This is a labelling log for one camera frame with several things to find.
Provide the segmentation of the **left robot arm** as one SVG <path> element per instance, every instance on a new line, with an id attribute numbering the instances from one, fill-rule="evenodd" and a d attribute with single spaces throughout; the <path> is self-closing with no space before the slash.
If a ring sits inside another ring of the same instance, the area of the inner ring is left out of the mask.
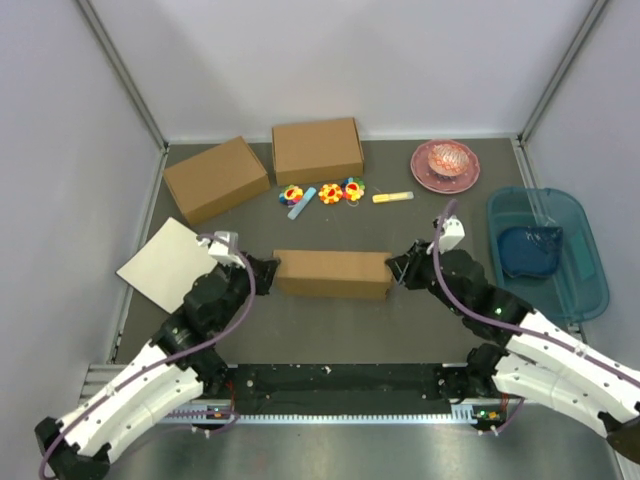
<path id="1" fill-rule="evenodd" d="M 182 304 L 97 394 L 35 428 L 42 479 L 102 479 L 143 433 L 183 404 L 226 387 L 217 343 L 268 294 L 280 262 L 242 256 L 195 280 Z"/>

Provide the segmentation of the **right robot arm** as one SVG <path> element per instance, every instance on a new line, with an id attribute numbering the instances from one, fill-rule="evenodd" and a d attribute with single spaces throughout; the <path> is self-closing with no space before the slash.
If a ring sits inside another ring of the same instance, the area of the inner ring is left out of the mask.
<path id="1" fill-rule="evenodd" d="M 428 290 L 484 344 L 459 379 L 437 378 L 445 396 L 516 396 L 570 417 L 620 455 L 639 460 L 639 373 L 600 354 L 514 294 L 492 285 L 482 265 L 456 249 L 437 258 L 429 243 L 386 260 L 397 283 Z"/>

